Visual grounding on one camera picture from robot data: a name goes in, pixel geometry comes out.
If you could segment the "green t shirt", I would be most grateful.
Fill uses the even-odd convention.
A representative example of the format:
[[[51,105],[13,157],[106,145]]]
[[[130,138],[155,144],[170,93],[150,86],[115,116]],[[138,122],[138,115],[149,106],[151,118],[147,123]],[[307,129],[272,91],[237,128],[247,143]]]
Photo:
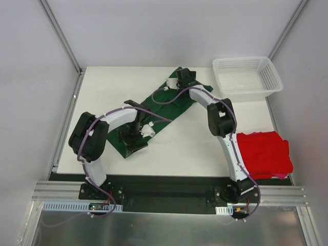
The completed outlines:
[[[141,103],[141,105],[148,111],[154,113],[154,115],[150,115],[150,118],[145,121],[145,124],[148,124],[152,121],[154,123],[153,129],[156,134],[169,124],[168,121],[160,119],[160,116],[170,120],[175,120],[195,102],[194,100],[190,99],[186,92],[178,95],[182,89],[177,91],[164,91],[164,86],[165,83],[162,84],[156,91],[152,93],[152,95],[148,96]],[[107,140],[121,154],[121,156],[125,158],[126,154],[123,153],[123,144],[118,142],[118,128],[108,133]],[[151,137],[143,138],[143,140],[145,140],[147,143],[150,139]]]

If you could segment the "white plastic basket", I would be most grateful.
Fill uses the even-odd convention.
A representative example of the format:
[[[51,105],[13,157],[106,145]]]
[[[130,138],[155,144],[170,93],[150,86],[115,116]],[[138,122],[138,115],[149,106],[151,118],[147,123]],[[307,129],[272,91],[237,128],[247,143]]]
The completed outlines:
[[[283,89],[274,64],[265,56],[217,58],[212,65],[223,98],[257,101]]]

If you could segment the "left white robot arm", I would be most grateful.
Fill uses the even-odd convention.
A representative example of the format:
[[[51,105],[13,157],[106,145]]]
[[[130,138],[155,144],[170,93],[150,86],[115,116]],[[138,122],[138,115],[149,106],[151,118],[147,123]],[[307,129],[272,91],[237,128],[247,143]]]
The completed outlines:
[[[68,145],[81,161],[87,181],[92,185],[91,194],[97,199],[108,195],[108,186],[104,184],[107,176],[101,163],[108,134],[113,132],[113,140],[122,144],[125,157],[148,146],[143,142],[141,130],[149,119],[150,107],[132,100],[124,102],[120,109],[102,116],[84,112],[70,138]]]

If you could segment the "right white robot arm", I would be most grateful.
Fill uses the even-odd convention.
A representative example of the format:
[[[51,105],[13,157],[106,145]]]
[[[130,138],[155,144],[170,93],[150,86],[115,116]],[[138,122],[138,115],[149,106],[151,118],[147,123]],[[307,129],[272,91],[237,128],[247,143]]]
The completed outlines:
[[[254,180],[244,164],[237,142],[237,120],[230,99],[218,99],[196,80],[196,72],[188,68],[176,71],[177,88],[188,92],[190,99],[207,110],[208,127],[221,144],[227,160],[230,183],[220,192],[222,200],[243,202],[254,189]]]

